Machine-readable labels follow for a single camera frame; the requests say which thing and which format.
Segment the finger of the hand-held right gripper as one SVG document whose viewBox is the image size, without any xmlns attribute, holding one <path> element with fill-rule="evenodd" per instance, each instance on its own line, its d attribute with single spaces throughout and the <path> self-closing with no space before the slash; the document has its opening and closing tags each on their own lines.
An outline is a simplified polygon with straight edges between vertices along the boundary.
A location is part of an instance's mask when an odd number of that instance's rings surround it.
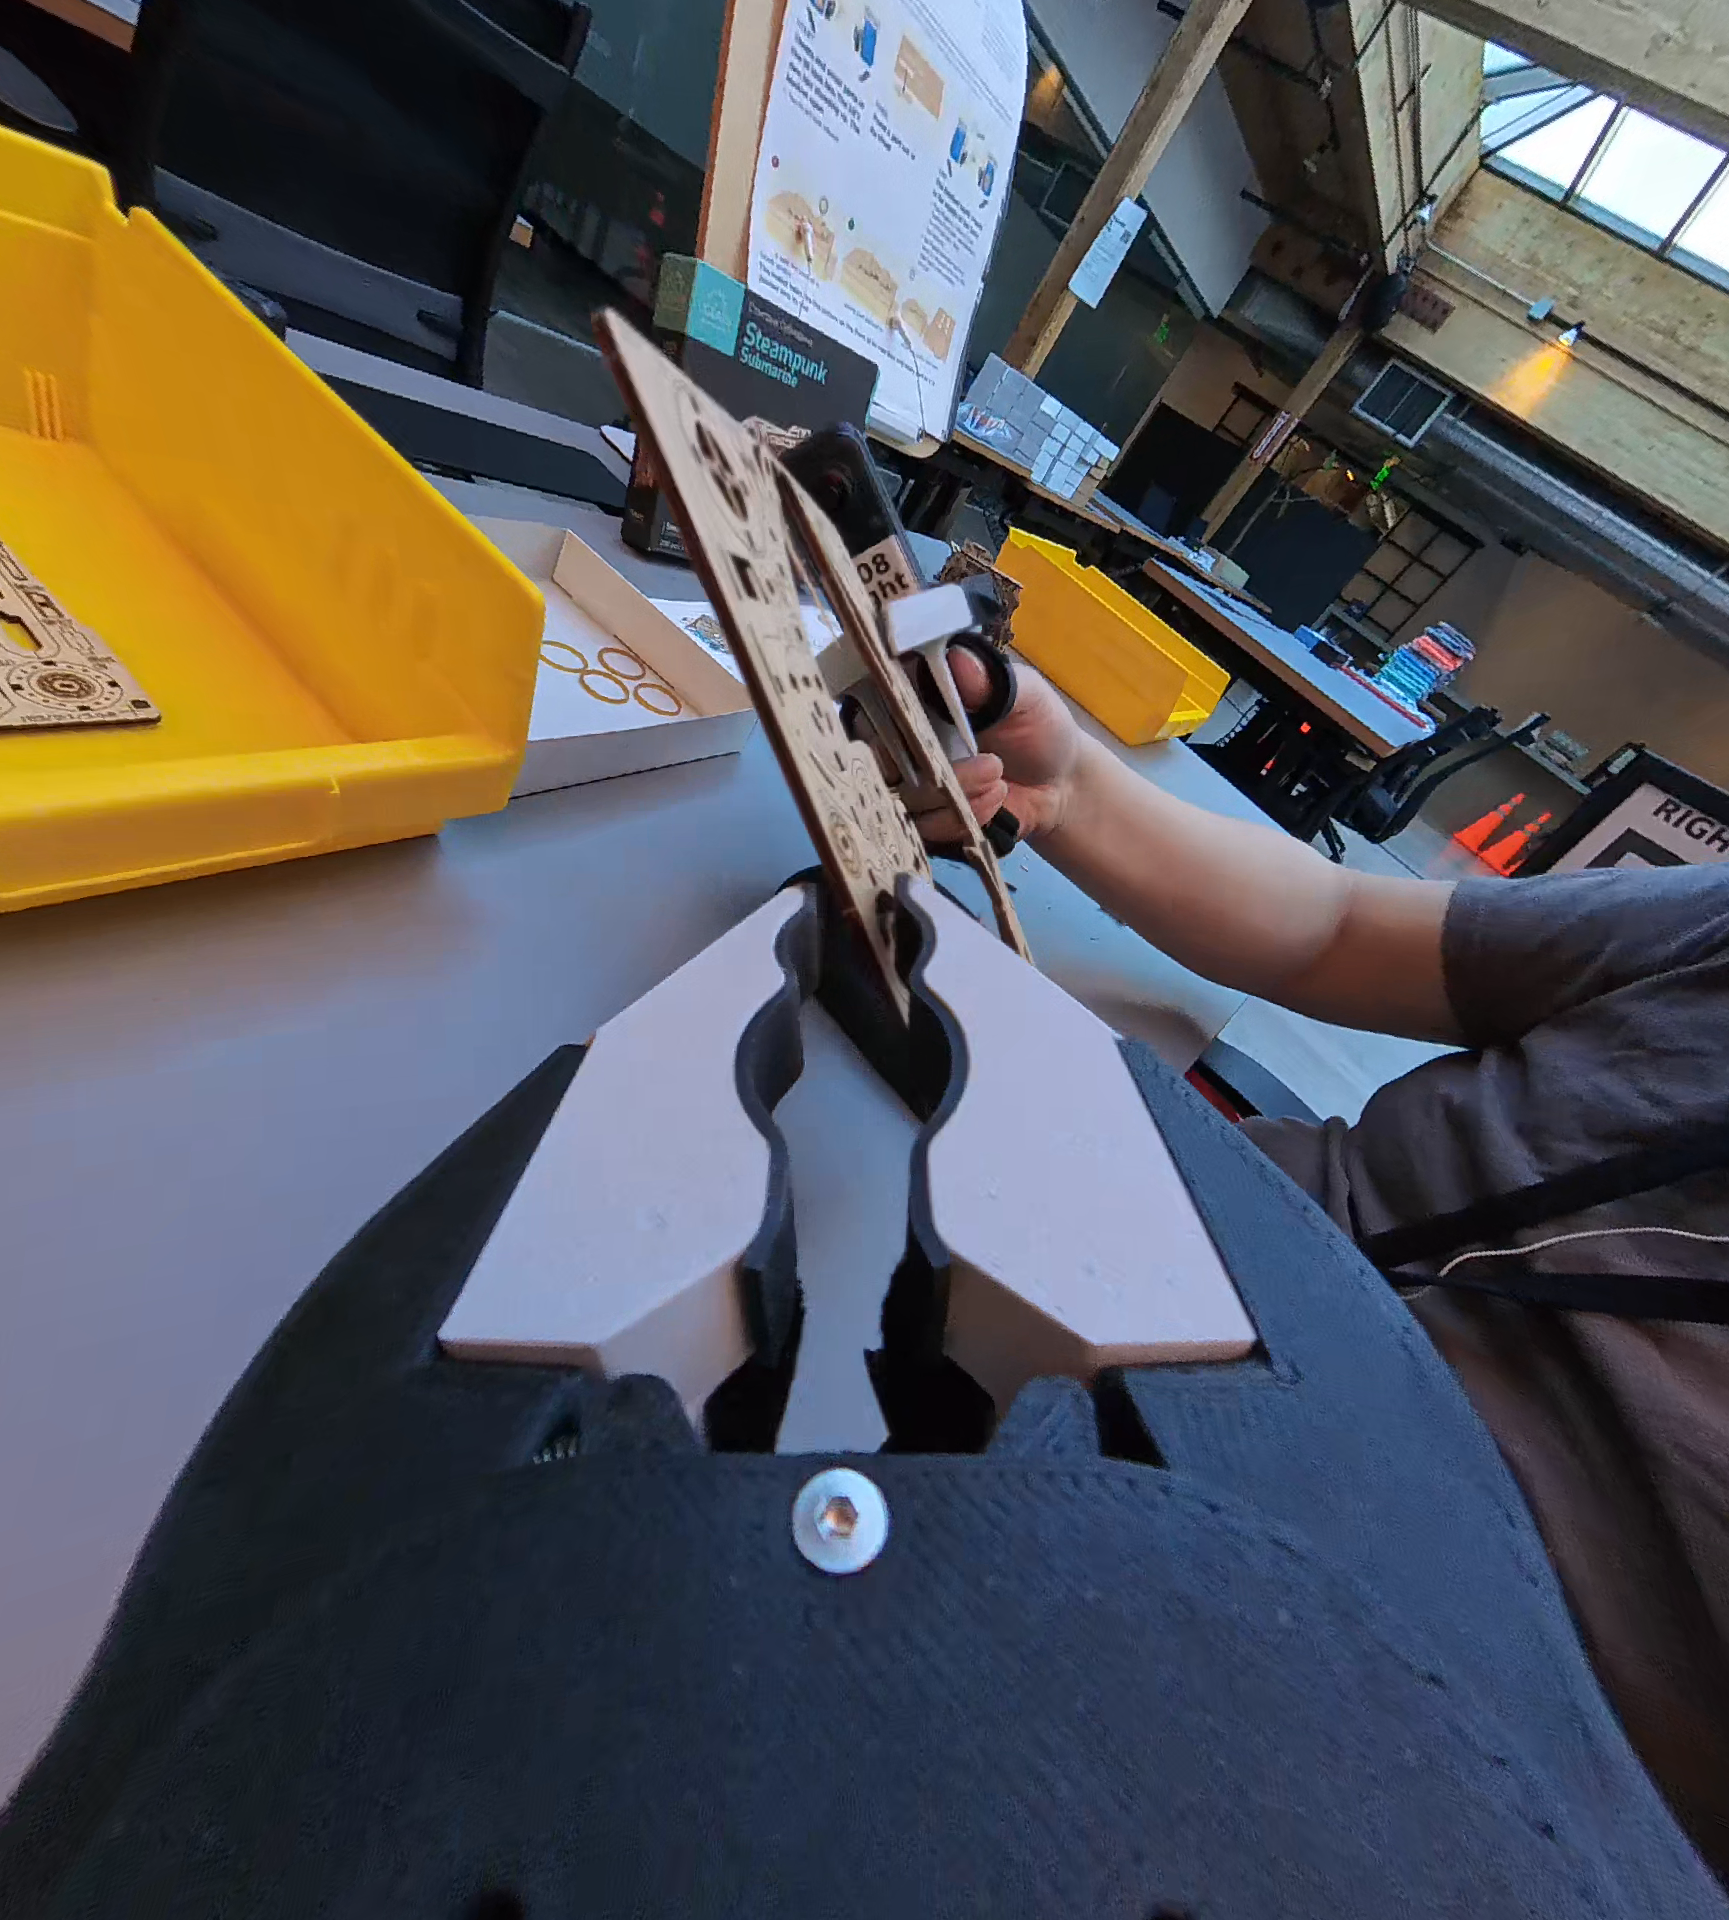
<svg viewBox="0 0 1729 1920">
<path fill-rule="evenodd" d="M 991 608 L 977 603 L 965 582 L 919 586 L 919 592 L 894 603 L 883 647 L 894 664 L 904 664 L 904 680 L 921 700 L 956 696 L 946 650 L 966 650 L 981 664 L 991 700 L 1012 696 L 1012 664 L 981 637 L 977 614 L 991 614 Z M 854 700 L 857 687 L 871 680 L 871 669 L 854 650 L 835 608 L 819 608 L 819 626 L 826 626 L 819 679 L 826 679 L 835 700 Z"/>
</svg>

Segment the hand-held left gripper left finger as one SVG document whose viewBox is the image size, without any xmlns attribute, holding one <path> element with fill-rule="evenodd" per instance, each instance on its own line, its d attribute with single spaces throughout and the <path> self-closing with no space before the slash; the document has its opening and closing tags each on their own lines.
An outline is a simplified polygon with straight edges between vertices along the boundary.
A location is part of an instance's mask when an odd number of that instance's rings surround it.
<svg viewBox="0 0 1729 1920">
<path fill-rule="evenodd" d="M 440 1351 L 661 1378 L 708 1445 L 777 1445 L 803 1331 L 777 1122 L 803 1071 L 819 891 L 770 906 L 567 1046 L 567 1087 Z"/>
</svg>

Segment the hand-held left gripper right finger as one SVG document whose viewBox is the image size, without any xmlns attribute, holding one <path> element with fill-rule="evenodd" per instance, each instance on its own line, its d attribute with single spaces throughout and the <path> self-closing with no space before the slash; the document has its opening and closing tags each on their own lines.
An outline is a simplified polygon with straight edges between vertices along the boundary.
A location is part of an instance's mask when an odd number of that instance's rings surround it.
<svg viewBox="0 0 1729 1920">
<path fill-rule="evenodd" d="M 1021 1387 L 1234 1362 L 1259 1331 L 1136 1091 L 1115 1030 L 929 878 L 908 1003 L 942 1036 L 942 1091 L 908 1168 L 908 1233 L 938 1289 L 921 1345 L 1009 1419 Z"/>
</svg>

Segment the laser-cut wooden parts sheet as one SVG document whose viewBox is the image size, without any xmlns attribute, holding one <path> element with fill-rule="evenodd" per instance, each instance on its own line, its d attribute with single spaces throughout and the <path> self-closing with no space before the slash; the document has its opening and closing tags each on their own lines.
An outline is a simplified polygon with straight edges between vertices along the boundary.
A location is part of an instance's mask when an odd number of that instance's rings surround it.
<svg viewBox="0 0 1729 1920">
<path fill-rule="evenodd" d="M 840 724 L 835 691 L 803 637 L 803 582 L 828 603 L 851 650 L 862 664 L 871 687 L 887 707 L 887 735 L 904 748 L 919 786 L 965 830 L 965 855 L 981 878 L 996 940 L 1031 961 L 996 855 L 966 812 L 919 691 L 887 658 L 883 618 L 871 608 L 828 516 L 778 471 L 760 431 L 730 422 L 621 310 L 598 310 L 592 336 L 742 664 L 756 723 L 793 793 L 826 882 L 871 946 L 899 1020 L 908 1019 L 899 878 L 929 878 L 929 855 L 904 801 L 883 786 L 881 756 Z"/>
</svg>

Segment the person's right forearm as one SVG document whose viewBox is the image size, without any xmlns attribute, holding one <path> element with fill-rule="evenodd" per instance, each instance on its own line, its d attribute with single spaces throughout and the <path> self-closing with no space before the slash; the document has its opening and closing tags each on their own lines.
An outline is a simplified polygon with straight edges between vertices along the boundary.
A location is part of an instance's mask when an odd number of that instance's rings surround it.
<svg viewBox="0 0 1729 1920">
<path fill-rule="evenodd" d="M 1461 1040 L 1440 960 L 1451 882 L 1330 865 L 1286 830 L 1154 788 L 1088 735 L 1038 851 L 1136 940 L 1238 999 Z"/>
</svg>

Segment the grey desk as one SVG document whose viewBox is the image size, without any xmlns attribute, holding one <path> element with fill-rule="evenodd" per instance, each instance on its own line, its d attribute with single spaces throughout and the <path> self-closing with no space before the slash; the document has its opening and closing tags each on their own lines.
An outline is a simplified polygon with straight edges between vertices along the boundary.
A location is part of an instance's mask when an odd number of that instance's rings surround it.
<svg viewBox="0 0 1729 1920">
<path fill-rule="evenodd" d="M 435 840 L 0 912 L 0 1806 L 325 1257 L 803 865 L 756 729 Z"/>
</svg>

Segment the person's right hand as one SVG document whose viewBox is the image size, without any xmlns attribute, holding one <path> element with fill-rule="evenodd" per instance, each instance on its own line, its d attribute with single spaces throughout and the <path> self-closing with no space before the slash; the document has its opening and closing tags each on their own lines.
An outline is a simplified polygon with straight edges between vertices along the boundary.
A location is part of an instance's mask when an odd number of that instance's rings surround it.
<svg viewBox="0 0 1729 1920">
<path fill-rule="evenodd" d="M 1068 855 L 1088 824 L 1093 742 L 1031 669 L 1012 669 L 1012 687 L 1009 716 L 977 729 L 977 756 L 951 775 L 981 830 L 1012 817 L 1031 851 Z"/>
</svg>

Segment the black model kit box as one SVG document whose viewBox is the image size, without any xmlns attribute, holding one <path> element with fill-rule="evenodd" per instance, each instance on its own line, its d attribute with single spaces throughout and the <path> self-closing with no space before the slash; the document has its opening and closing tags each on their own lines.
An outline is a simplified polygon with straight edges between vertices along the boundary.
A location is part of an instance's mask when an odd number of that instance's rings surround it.
<svg viewBox="0 0 1729 1920">
<path fill-rule="evenodd" d="M 679 253 L 661 259 L 652 340 L 777 456 L 835 427 L 862 431 L 881 382 L 857 353 Z"/>
</svg>

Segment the yellow plastic bin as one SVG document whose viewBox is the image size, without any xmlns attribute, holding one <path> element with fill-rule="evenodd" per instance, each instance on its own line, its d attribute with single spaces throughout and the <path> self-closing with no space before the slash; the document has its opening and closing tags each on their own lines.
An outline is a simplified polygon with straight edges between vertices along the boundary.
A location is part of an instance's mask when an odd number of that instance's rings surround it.
<svg viewBox="0 0 1729 1920">
<path fill-rule="evenodd" d="M 1071 550 L 1009 532 L 1012 647 L 1123 748 L 1180 742 L 1209 723 L 1230 674 Z"/>
<path fill-rule="evenodd" d="M 0 912 L 509 807 L 537 586 L 101 170 L 9 129 L 0 540 L 164 716 L 0 735 Z"/>
</svg>

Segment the stack of white boxes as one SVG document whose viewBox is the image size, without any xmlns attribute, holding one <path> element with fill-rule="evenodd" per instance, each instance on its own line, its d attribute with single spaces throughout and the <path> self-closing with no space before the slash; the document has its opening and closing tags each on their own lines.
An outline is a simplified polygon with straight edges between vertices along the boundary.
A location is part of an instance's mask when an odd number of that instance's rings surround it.
<svg viewBox="0 0 1729 1920">
<path fill-rule="evenodd" d="M 991 456 L 1038 492 L 1062 505 L 1088 505 L 1123 459 L 1115 438 L 1071 406 L 1052 402 L 1003 354 L 977 366 L 966 394 L 956 402 L 951 438 Z"/>
</svg>

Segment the printed instruction sheet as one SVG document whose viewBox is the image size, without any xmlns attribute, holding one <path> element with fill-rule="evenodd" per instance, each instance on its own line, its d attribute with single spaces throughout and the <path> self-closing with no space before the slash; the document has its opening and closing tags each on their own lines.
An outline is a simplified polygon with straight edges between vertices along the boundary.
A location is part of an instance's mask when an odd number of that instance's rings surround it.
<svg viewBox="0 0 1729 1920">
<path fill-rule="evenodd" d="M 871 427 L 951 433 L 1025 95 L 1017 0 L 793 0 L 778 21 L 750 294 L 876 360 Z"/>
</svg>

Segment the group of rubber bands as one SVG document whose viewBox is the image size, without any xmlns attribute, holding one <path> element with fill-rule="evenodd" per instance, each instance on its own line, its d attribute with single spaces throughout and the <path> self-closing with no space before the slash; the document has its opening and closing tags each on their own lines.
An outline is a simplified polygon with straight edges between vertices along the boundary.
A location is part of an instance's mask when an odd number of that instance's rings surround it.
<svg viewBox="0 0 1729 1920">
<path fill-rule="evenodd" d="M 608 643 L 598 650 L 584 650 L 561 637 L 537 637 L 537 669 L 579 680 L 579 691 L 598 707 L 637 707 L 657 723 L 686 716 L 676 687 L 667 687 L 632 647 Z"/>
</svg>

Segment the white cardboard tray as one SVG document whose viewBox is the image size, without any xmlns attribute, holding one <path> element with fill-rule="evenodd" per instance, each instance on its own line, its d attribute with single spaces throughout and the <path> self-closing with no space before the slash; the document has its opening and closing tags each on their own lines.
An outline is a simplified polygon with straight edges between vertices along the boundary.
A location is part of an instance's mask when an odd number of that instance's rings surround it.
<svg viewBox="0 0 1729 1920">
<path fill-rule="evenodd" d="M 598 707 L 579 680 L 537 669 L 514 801 L 744 751 L 756 729 L 744 680 L 667 624 L 592 542 L 541 522 L 495 522 L 495 532 L 541 592 L 537 637 L 584 650 L 621 643 L 692 707 L 670 723 Z"/>
</svg>

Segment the grey work table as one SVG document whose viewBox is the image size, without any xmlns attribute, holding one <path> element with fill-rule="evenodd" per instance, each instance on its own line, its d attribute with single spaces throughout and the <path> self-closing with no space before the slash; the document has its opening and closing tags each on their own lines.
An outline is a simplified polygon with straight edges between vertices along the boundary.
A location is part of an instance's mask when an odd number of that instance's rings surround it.
<svg viewBox="0 0 1729 1920">
<path fill-rule="evenodd" d="M 1425 742 L 1438 724 L 1394 707 L 1361 679 L 1318 664 L 1299 637 L 1273 626 L 1244 598 L 1180 572 L 1167 560 L 1141 561 L 1141 577 L 1154 582 L 1180 614 L 1209 626 L 1244 658 L 1247 687 L 1281 687 L 1288 700 L 1318 709 L 1334 729 L 1360 742 L 1369 756 L 1394 756 Z"/>
</svg>

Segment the white paper notice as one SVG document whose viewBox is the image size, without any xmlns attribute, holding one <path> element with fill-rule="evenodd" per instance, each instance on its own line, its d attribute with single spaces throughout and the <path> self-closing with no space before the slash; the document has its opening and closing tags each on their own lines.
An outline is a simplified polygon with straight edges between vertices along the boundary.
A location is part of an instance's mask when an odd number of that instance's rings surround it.
<svg viewBox="0 0 1729 1920">
<path fill-rule="evenodd" d="M 1098 310 L 1126 253 L 1136 248 L 1141 227 L 1145 227 L 1141 199 L 1123 199 L 1107 227 L 1080 253 L 1080 263 L 1071 265 L 1068 297 Z"/>
</svg>

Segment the flat black device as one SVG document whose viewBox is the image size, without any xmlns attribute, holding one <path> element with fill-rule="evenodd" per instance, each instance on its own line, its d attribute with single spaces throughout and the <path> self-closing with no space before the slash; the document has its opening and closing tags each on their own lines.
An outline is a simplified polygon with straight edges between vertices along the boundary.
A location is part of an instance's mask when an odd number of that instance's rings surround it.
<svg viewBox="0 0 1729 1920">
<path fill-rule="evenodd" d="M 520 484 L 602 516 L 629 510 L 632 459 L 616 456 L 598 427 L 483 394 L 306 329 L 285 329 L 285 353 L 420 471 Z"/>
</svg>

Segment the wooden easel board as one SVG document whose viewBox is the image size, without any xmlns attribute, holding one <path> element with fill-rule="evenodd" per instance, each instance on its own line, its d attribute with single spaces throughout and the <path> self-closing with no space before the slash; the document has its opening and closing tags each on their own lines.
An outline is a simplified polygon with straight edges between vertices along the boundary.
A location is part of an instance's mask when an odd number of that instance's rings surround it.
<svg viewBox="0 0 1729 1920">
<path fill-rule="evenodd" d="M 750 199 L 787 0 L 730 0 L 714 52 L 698 263 L 750 276 Z"/>
</svg>

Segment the stack of colourful boxes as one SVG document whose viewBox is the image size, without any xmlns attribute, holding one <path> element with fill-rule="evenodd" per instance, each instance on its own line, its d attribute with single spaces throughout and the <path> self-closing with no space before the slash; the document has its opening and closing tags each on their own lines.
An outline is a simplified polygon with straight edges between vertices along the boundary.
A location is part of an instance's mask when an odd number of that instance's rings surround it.
<svg viewBox="0 0 1729 1920">
<path fill-rule="evenodd" d="M 1461 626 L 1430 624 L 1382 658 L 1373 687 L 1386 700 L 1420 709 L 1438 691 L 1449 691 L 1471 669 L 1471 658 L 1476 647 Z"/>
</svg>

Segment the black mesh office chair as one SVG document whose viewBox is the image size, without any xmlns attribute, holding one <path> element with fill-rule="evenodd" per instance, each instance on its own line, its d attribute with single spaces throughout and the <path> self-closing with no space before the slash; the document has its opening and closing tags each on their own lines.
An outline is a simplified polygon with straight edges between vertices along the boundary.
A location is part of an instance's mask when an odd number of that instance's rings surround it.
<svg viewBox="0 0 1729 1920">
<path fill-rule="evenodd" d="M 1344 830 L 1361 846 L 1382 846 L 1417 819 L 1425 793 L 1476 760 L 1533 748 L 1545 729 L 1545 709 L 1533 709 L 1523 724 L 1503 729 L 1494 707 L 1466 707 L 1430 735 L 1361 766 L 1344 772 L 1318 807 L 1318 851 L 1344 865 Z"/>
</svg>

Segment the person's dark shirt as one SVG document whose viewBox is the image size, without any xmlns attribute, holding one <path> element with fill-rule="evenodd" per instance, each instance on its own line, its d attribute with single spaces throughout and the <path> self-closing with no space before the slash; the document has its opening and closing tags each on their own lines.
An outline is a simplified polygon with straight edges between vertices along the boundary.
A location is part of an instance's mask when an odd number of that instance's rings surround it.
<svg viewBox="0 0 1729 1920">
<path fill-rule="evenodd" d="M 1729 1147 L 1729 865 L 1466 878 L 1457 1050 L 1346 1122 L 1247 1122 L 1360 1242 L 1681 1143 Z M 1577 1314 L 1457 1281 L 1413 1314 L 1491 1428 L 1588 1662 L 1729 1885 L 1729 1324 Z"/>
</svg>

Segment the framed marker sign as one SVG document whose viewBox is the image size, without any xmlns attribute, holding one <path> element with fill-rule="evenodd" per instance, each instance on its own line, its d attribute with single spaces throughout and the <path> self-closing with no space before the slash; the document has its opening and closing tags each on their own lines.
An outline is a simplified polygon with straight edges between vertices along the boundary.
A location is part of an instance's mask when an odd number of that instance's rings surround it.
<svg viewBox="0 0 1729 1920">
<path fill-rule="evenodd" d="M 1514 878 L 1669 865 L 1729 865 L 1729 788 L 1644 748 L 1618 748 L 1588 775 L 1586 801 L 1533 840 Z"/>
</svg>

